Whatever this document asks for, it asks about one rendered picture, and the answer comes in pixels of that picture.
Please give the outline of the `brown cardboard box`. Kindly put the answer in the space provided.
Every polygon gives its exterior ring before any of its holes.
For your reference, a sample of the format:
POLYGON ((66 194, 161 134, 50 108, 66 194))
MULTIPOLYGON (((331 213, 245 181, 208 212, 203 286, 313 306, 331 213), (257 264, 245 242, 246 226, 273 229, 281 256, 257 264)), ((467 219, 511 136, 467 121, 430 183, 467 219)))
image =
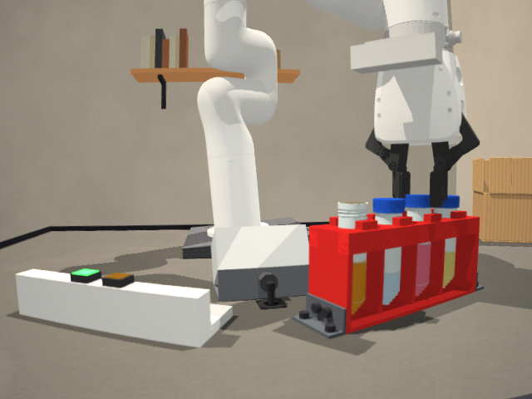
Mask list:
POLYGON ((479 239, 532 243, 532 158, 473 160, 472 190, 472 216, 480 217, 479 239))

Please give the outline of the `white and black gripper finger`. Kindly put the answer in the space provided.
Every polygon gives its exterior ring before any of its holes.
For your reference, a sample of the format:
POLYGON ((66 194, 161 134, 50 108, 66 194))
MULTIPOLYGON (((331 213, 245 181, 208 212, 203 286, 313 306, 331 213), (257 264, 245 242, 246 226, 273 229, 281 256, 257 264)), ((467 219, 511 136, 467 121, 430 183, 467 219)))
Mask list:
POLYGON ((378 155, 392 171, 392 197, 405 199, 405 195, 411 193, 411 174, 406 171, 409 144, 391 144, 389 150, 376 139, 373 128, 365 147, 378 155))
POLYGON ((464 154, 474 150, 480 144, 480 140, 462 112, 460 133, 462 141, 450 149, 448 141, 431 143, 435 164, 430 173, 430 206, 432 208, 443 206, 443 200, 447 200, 448 171, 464 154))

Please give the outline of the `dark grey bolted mounting bracket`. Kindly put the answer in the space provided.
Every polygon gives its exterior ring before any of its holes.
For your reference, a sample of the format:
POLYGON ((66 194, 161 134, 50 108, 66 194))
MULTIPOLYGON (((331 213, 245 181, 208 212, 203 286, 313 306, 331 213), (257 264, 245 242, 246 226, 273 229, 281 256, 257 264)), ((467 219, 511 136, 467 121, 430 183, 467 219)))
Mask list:
POLYGON ((346 334, 346 308, 312 295, 311 293, 306 293, 306 311, 309 311, 308 319, 301 319, 299 318, 299 315, 297 315, 293 316, 293 320, 328 339, 346 334), (322 308, 330 307, 332 309, 332 316, 330 318, 323 318, 321 313, 313 313, 311 309, 313 303, 320 303, 322 308), (325 332, 326 323, 335 323, 336 332, 325 332))

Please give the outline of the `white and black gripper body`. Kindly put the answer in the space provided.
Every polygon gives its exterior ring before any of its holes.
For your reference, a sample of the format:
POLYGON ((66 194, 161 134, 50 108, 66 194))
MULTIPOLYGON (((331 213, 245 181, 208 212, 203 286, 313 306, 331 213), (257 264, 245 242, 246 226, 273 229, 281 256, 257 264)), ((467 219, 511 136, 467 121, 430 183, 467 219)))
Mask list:
POLYGON ((442 55, 443 64, 378 72, 374 115, 378 141, 409 145, 462 141, 462 106, 466 119, 467 115, 461 66, 454 53, 442 48, 442 55))

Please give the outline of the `red tube rack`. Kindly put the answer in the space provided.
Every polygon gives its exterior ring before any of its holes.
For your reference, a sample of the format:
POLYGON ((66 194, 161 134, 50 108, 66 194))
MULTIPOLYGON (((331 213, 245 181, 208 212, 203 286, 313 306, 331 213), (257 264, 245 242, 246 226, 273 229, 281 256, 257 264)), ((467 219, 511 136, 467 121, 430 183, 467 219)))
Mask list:
POLYGON ((378 224, 375 214, 368 214, 367 220, 355 221, 355 229, 338 228, 338 217, 330 217, 329 224, 309 226, 308 292, 347 309, 346 334, 475 292, 480 217, 451 211, 450 218, 442 218, 431 210, 424 221, 412 221, 405 211, 392 218, 392 225, 378 224), (455 276, 443 288, 445 242, 455 237, 455 276), (427 242, 431 242, 429 283, 415 296, 417 244, 427 242), (400 291, 383 305, 385 249, 398 247, 400 291), (367 253, 366 299, 352 315, 353 255, 362 253, 367 253))

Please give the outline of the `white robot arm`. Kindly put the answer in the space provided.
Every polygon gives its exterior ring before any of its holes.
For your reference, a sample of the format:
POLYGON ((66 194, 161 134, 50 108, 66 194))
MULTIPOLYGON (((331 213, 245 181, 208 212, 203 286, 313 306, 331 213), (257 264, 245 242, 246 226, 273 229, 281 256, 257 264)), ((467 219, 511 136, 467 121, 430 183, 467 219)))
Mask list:
MULTIPOLYGON (((305 1, 359 27, 384 27, 384 39, 350 47, 351 70, 361 74, 443 64, 442 48, 453 52, 462 43, 461 31, 448 29, 447 0, 305 1)), ((214 215, 207 232, 213 238, 214 228, 268 226, 260 220, 246 125, 266 123, 276 111, 277 52, 267 34, 246 27, 246 0, 204 0, 204 53, 214 69, 244 74, 209 79, 198 93, 214 215)))

